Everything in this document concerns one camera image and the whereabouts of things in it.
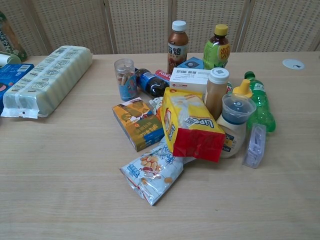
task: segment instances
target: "white bottle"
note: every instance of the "white bottle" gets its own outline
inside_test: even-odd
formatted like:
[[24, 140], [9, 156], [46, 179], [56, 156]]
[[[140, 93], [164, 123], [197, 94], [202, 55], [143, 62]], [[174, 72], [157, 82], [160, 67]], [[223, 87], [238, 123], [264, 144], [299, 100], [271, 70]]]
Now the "white bottle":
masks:
[[222, 114], [216, 121], [225, 132], [221, 158], [236, 154], [246, 138], [246, 123], [256, 111], [254, 101], [241, 94], [229, 93], [222, 98]]

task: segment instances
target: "woven wall panel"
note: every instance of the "woven wall panel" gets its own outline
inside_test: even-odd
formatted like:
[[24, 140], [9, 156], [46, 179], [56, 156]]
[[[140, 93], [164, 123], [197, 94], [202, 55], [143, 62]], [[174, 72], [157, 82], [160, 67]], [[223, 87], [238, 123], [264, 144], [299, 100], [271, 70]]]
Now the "woven wall panel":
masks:
[[47, 53], [40, 47], [42, 43], [37, 41], [33, 23], [28, 21], [23, 10], [20, 0], [0, 0], [0, 11], [4, 13], [9, 20], [14, 34], [18, 37], [22, 47], [28, 56], [46, 55]]
[[101, 0], [32, 0], [52, 48], [84, 46], [94, 54], [111, 54]]
[[241, 51], [307, 51], [317, 34], [319, 0], [256, 0]]
[[177, 20], [187, 23], [189, 53], [202, 53], [216, 24], [227, 24], [232, 48], [240, 23], [244, 0], [177, 0]]
[[109, 0], [119, 54], [166, 53], [168, 0]]

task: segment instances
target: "small white box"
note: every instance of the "small white box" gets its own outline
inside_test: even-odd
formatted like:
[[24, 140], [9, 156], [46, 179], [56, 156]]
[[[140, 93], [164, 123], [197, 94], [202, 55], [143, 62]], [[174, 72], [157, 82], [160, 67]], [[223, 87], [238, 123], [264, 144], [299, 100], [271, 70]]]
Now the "small white box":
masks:
[[170, 77], [170, 88], [206, 93], [210, 70], [175, 67]]

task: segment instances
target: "white snack bag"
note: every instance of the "white snack bag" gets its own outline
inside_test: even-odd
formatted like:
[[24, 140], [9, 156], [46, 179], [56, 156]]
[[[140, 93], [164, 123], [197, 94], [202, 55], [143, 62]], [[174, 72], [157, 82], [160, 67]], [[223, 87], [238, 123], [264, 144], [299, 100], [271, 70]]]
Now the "white snack bag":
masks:
[[132, 189], [152, 206], [178, 178], [184, 164], [194, 159], [173, 156], [163, 138], [157, 147], [123, 166], [120, 171]]

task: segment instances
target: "peanut snack bag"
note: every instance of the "peanut snack bag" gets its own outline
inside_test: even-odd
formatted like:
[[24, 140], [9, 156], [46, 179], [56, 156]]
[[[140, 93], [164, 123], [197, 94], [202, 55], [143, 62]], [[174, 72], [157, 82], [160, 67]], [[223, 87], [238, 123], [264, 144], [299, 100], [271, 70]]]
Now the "peanut snack bag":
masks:
[[175, 157], [165, 138], [150, 152], [120, 168], [131, 188], [153, 206], [194, 157]]
[[201, 93], [167, 87], [161, 111], [165, 139], [173, 156], [219, 161], [225, 133], [202, 102]]

